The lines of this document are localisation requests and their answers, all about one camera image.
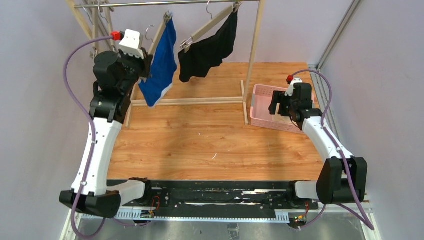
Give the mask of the blue underwear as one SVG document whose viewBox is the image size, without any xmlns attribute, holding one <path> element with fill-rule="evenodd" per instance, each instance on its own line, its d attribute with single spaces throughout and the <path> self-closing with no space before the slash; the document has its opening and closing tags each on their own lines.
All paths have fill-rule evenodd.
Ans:
<svg viewBox="0 0 424 240">
<path fill-rule="evenodd" d="M 148 107 L 153 108 L 173 86 L 177 70 L 175 44 L 177 33 L 172 19 L 168 21 L 155 51 L 150 76 L 138 87 Z"/>
</svg>

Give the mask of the beige hanger with blue underwear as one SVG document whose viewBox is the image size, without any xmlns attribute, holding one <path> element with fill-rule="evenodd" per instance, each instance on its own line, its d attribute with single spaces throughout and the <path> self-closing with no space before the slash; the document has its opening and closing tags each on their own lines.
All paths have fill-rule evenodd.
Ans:
<svg viewBox="0 0 424 240">
<path fill-rule="evenodd" d="M 161 38 L 164 34 L 164 31 L 166 29 L 168 22 L 172 19 L 172 17 L 173 17 L 173 15 L 170 13 L 169 10 L 167 12 L 165 12 L 165 14 L 163 15 L 163 18 L 162 18 L 162 22 L 160 23 L 154 38 L 147 38 L 148 31 L 149 31 L 150 27 L 155 26 L 154 24 L 150 25 L 145 32 L 145 39 L 150 40 L 152 42 L 152 44 L 151 44 L 151 46 L 148 50 L 148 56 L 152 57 L 150 65 L 152 65 L 153 62 L 154 62 L 155 53 L 157 51 L 159 42 L 160 42 L 160 40 L 161 40 Z"/>
</svg>

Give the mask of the cream underwear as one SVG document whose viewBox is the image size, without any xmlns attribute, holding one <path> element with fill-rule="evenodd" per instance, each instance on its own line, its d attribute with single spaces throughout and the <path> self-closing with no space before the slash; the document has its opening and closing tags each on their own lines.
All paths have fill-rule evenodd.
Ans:
<svg viewBox="0 0 424 240">
<path fill-rule="evenodd" d="M 275 114 L 271 116 L 271 120 L 275 125 L 279 126 L 292 126 L 292 120 L 289 116 L 281 116 L 279 114 Z"/>
</svg>

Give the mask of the beige hanger with cream underwear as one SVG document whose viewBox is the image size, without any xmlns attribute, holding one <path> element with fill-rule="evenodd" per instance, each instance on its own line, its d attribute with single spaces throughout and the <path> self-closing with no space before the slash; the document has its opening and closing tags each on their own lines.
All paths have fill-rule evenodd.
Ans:
<svg viewBox="0 0 424 240">
<path fill-rule="evenodd" d="M 112 24 L 112 17 L 111 17 L 111 12 L 114 11 L 113 8 L 101 7 L 102 4 L 109 4 L 108 0 L 104 0 L 104 1 L 93 0 L 92 3 L 95 4 L 96 5 L 95 8 L 99 10 L 99 14 L 98 14 L 99 37 L 109 36 L 111 32 L 113 31 L 113 24 Z M 99 42 L 98 54 L 104 51 L 113 51 L 113 52 L 116 51 L 116 44 L 111 39 L 104 41 L 104 46 L 105 46 L 105 49 L 101 47 L 101 43 Z"/>
</svg>

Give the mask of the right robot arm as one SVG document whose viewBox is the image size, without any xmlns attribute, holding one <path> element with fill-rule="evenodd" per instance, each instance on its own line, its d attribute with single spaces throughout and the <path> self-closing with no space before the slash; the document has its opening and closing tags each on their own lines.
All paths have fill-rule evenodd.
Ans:
<svg viewBox="0 0 424 240">
<path fill-rule="evenodd" d="M 368 163 L 348 151 L 329 129 L 323 112 L 314 107 L 312 86 L 293 80 L 286 90 L 275 90 L 271 115 L 288 117 L 312 141 L 323 160 L 318 180 L 291 182 L 293 196 L 322 204 L 360 204 L 366 195 Z"/>
</svg>

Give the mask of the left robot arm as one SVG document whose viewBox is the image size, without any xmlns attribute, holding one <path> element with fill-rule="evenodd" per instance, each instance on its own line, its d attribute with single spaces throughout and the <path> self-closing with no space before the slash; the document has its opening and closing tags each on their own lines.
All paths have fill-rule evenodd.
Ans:
<svg viewBox="0 0 424 240">
<path fill-rule="evenodd" d="M 86 149 L 78 174 L 59 202 L 76 212 L 114 218 L 120 207 L 133 201 L 149 202 L 152 187 L 146 178 L 133 177 L 107 186 L 108 169 L 116 139 L 131 104 L 133 87 L 150 74 L 152 55 L 129 56 L 123 51 L 105 51 L 94 59 L 93 99 L 90 102 Z"/>
</svg>

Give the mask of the beige hanger with black underwear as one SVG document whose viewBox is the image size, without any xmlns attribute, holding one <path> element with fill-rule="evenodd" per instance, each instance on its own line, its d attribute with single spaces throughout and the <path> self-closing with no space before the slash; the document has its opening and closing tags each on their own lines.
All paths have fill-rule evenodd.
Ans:
<svg viewBox="0 0 424 240">
<path fill-rule="evenodd" d="M 221 12 L 217 13 L 215 16 L 209 11 L 210 0 L 206 4 L 206 12 L 210 15 L 210 20 L 204 24 L 201 28 L 199 28 L 195 33 L 193 33 L 188 39 L 184 40 L 180 44 L 181 50 L 187 52 L 191 45 L 198 41 L 201 37 L 207 34 L 210 30 L 212 30 L 216 25 L 218 25 L 225 18 L 229 17 L 232 13 L 237 12 L 242 3 L 240 1 L 234 1 L 232 5 L 229 5 Z"/>
</svg>

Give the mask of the empty beige clip hanger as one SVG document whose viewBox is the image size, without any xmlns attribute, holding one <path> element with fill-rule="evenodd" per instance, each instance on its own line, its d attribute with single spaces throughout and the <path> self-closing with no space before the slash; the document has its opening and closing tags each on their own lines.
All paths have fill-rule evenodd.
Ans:
<svg viewBox="0 0 424 240">
<path fill-rule="evenodd" d="M 92 39 L 99 37 L 99 10 L 97 8 L 91 8 L 91 20 L 92 20 Z M 94 59 L 99 52 L 100 44 L 98 41 L 92 44 L 92 58 Z"/>
</svg>

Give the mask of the black underwear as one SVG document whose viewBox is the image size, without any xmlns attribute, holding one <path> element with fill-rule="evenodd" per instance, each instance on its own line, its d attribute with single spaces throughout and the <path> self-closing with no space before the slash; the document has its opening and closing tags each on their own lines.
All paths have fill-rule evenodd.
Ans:
<svg viewBox="0 0 424 240">
<path fill-rule="evenodd" d="M 238 12 L 233 12 L 215 35 L 190 45 L 178 53 L 179 80 L 183 83 L 192 77 L 205 78 L 210 69 L 218 67 L 234 51 L 238 27 Z"/>
</svg>

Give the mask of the pink plastic basket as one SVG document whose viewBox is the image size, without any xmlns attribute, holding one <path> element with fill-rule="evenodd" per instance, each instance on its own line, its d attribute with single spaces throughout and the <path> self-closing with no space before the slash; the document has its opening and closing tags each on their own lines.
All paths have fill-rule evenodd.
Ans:
<svg viewBox="0 0 424 240">
<path fill-rule="evenodd" d="M 293 125 L 283 126 L 274 124 L 272 122 L 272 115 L 270 115 L 268 110 L 273 92 L 281 91 L 286 93 L 287 89 L 263 84 L 256 84 L 253 89 L 250 107 L 250 124 L 256 127 L 303 135 L 303 113 L 315 107 L 315 96 L 312 86 L 309 83 L 296 83 L 292 90 L 290 119 Z"/>
</svg>

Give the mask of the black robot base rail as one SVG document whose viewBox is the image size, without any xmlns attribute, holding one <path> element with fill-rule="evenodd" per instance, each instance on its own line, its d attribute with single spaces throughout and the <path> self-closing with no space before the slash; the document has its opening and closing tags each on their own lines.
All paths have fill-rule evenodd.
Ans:
<svg viewBox="0 0 424 240">
<path fill-rule="evenodd" d="M 125 203 L 112 219 L 303 224 L 321 207 L 317 197 L 296 196 L 292 181 L 153 180 L 150 199 Z"/>
</svg>

